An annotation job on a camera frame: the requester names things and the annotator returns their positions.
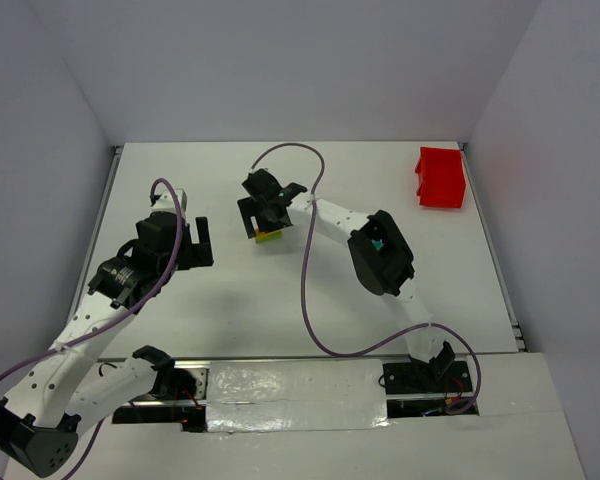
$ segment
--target white table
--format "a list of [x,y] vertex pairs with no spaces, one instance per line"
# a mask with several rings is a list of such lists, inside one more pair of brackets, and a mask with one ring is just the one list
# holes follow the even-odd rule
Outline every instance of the white table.
[[[179,272],[105,357],[126,357],[147,343],[180,358],[321,354],[304,330],[299,308],[306,231],[294,227],[284,232],[284,241],[255,245],[246,238],[236,206],[245,196],[240,183],[251,162],[270,145],[125,147],[87,278],[134,237],[134,222],[147,215],[147,191],[157,177],[186,189],[190,219],[209,217],[216,263]],[[321,196],[354,210],[388,210],[415,253],[419,289],[436,320],[488,353],[480,355],[480,415],[403,418],[372,430],[233,435],[106,420],[91,457],[74,478],[584,480],[543,356],[517,353],[471,191],[460,211],[419,207],[413,170],[420,143],[313,145],[327,160]],[[307,186],[318,168],[308,152],[292,149],[276,152],[266,165],[281,182]],[[384,304],[358,284],[348,252],[322,238],[314,245],[309,309],[324,342],[351,351],[393,333],[396,326],[385,317]],[[381,353],[404,353],[404,348],[394,342]],[[88,439],[89,434],[51,479],[66,474]],[[31,474],[10,461],[5,478],[24,480]]]
[[[251,163],[272,143],[127,144],[113,182],[88,268],[135,237],[148,214],[157,177],[184,188],[187,215],[207,216],[215,265],[179,272],[104,352],[122,358],[151,344],[178,358],[323,355],[300,314],[300,263],[306,228],[283,239],[248,240],[236,205]],[[459,211],[422,208],[414,169],[423,145],[453,142],[315,142],[326,174],[318,195],[352,210],[392,214],[415,254],[416,280],[436,321],[463,335],[477,352],[516,352],[516,341],[473,193]],[[286,148],[261,164],[281,183],[310,186],[319,163],[311,152]],[[379,297],[355,277],[347,249],[316,237],[309,266],[308,302],[315,329],[331,348],[358,350],[397,329]],[[462,352],[454,342],[456,351]],[[379,354],[404,354],[395,341]]]
[[[395,420],[331,432],[182,433],[177,425],[107,420],[75,480],[584,480],[540,354],[481,355],[480,416]],[[59,480],[75,465],[85,434]],[[7,480],[32,475],[10,461]]]

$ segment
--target purple cable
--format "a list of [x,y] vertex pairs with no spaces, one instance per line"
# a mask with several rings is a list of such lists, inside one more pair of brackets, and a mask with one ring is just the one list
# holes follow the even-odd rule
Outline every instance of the purple cable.
[[[153,288],[151,290],[149,290],[149,292],[147,292],[147,294],[144,297],[142,297],[142,299],[140,299],[140,301],[138,303],[136,303],[133,307],[131,307],[126,312],[123,312],[118,318],[116,318],[114,321],[112,321],[108,325],[100,328],[99,330],[96,330],[95,332],[88,333],[88,334],[78,337],[74,340],[71,340],[70,342],[67,342],[66,343],[67,346],[73,347],[82,342],[86,342],[87,340],[89,340],[93,337],[97,337],[98,335],[102,335],[104,332],[111,330],[116,325],[119,325],[121,322],[124,322],[131,315],[134,315],[136,312],[138,312],[150,299],[155,297],[156,294],[160,291],[160,289],[167,282],[167,280],[169,280],[169,277],[171,276],[173,268],[176,264],[176,258],[178,257],[178,251],[180,250],[180,242],[182,241],[182,228],[183,228],[182,210],[180,209],[180,202],[178,201],[178,195],[176,194],[176,192],[173,189],[173,187],[171,186],[171,184],[164,178],[158,178],[155,182],[153,182],[153,185],[151,185],[151,195],[153,195],[155,193],[156,187],[159,184],[163,184],[167,188],[167,190],[169,191],[169,194],[173,198],[173,201],[174,201],[175,207],[176,207],[176,240],[173,244],[173,250],[171,251],[171,256],[169,257],[169,262],[167,263],[167,267],[165,268],[164,272],[162,273],[162,275],[160,276],[160,278],[158,279],[156,284],[153,286]],[[51,349],[51,350],[47,350],[46,352],[43,352],[39,355],[36,355],[34,357],[23,360],[20,363],[14,365],[13,367],[11,367],[11,368],[7,369],[6,371],[4,371],[3,373],[1,373],[0,374],[0,382],[2,382],[8,376],[14,374],[21,368],[24,368],[27,365],[31,365],[32,363],[38,363],[41,360],[44,360],[48,357],[52,357],[53,355],[57,355],[58,353],[59,352],[57,350]],[[82,457],[80,458],[80,460],[78,461],[76,466],[62,480],[68,480],[78,470],[78,468],[80,468],[82,463],[85,461],[85,459],[87,458],[87,455],[89,454],[89,452],[91,451],[91,448],[93,447],[93,444],[95,443],[96,436],[98,435],[98,432],[100,431],[102,422],[103,421],[98,423],[98,426],[96,427],[95,431],[93,432],[93,436],[91,437],[91,440],[89,441],[89,445],[87,446],[87,449],[82,454]]]
[[[313,182],[313,185],[311,187],[311,195],[315,195],[316,189],[318,188],[318,184],[320,183],[320,180],[322,180],[322,176],[324,175],[325,161],[324,161],[324,157],[322,156],[322,154],[318,150],[316,150],[315,148],[313,148],[309,145],[305,145],[302,143],[295,143],[295,142],[280,143],[278,145],[275,145],[275,146],[269,148],[268,150],[266,150],[262,155],[260,155],[256,159],[256,161],[253,163],[253,165],[251,166],[251,169],[252,170],[255,169],[255,167],[258,165],[258,163],[260,163],[260,161],[264,157],[266,157],[269,153],[271,153],[274,150],[277,150],[279,148],[282,148],[282,147],[300,147],[300,148],[310,150],[318,156],[318,158],[320,159],[320,173],[318,174],[318,177],[316,178],[315,182]],[[318,217],[318,208],[316,206],[316,202],[314,201],[312,204],[312,210],[311,210],[311,221],[309,222],[309,232],[307,233],[307,243],[306,243],[306,246],[304,249],[304,257],[302,258],[302,272],[300,274],[300,307],[302,309],[302,318],[304,319],[304,325],[307,328],[307,332],[309,333],[311,340],[313,340],[313,343],[315,343],[316,346],[320,350],[322,350],[324,353],[326,353],[327,355],[331,355],[332,357],[337,357],[337,358],[361,357],[363,355],[366,355],[367,353],[371,353],[374,350],[377,350],[378,348],[386,345],[389,342],[392,342],[396,338],[399,338],[402,335],[411,333],[415,330],[420,330],[422,328],[428,328],[429,326],[439,328],[439,329],[444,330],[445,332],[451,334],[460,343],[462,343],[462,345],[469,352],[469,355],[471,355],[471,358],[473,359],[473,361],[475,362],[475,365],[476,365],[476,387],[474,389],[473,395],[471,397],[460,398],[460,399],[456,400],[455,402],[453,402],[452,404],[450,404],[446,407],[445,412],[448,415],[457,415],[460,413],[464,413],[467,410],[469,410],[471,407],[473,407],[476,403],[476,399],[478,398],[478,394],[480,393],[480,388],[482,387],[482,369],[480,368],[480,362],[478,361],[478,356],[476,355],[474,350],[471,348],[471,346],[467,343],[467,341],[464,338],[462,338],[458,333],[456,333],[454,330],[447,327],[446,325],[442,325],[440,323],[434,323],[434,322],[418,323],[416,325],[412,325],[411,327],[400,330],[399,332],[396,332],[393,335],[390,335],[389,337],[385,338],[384,340],[381,340],[378,343],[371,345],[368,348],[359,350],[357,352],[351,352],[351,353],[336,352],[336,351],[331,350],[330,348],[326,347],[320,341],[320,339],[316,335],[315,331],[313,330],[311,321],[309,320],[309,313],[307,311],[307,288],[306,288],[307,287],[307,270],[309,267],[309,256],[311,253],[311,242],[313,240],[313,234],[314,234],[315,227],[316,227],[317,217]],[[464,406],[461,408],[458,408],[458,405],[461,405],[461,404],[464,404]]]

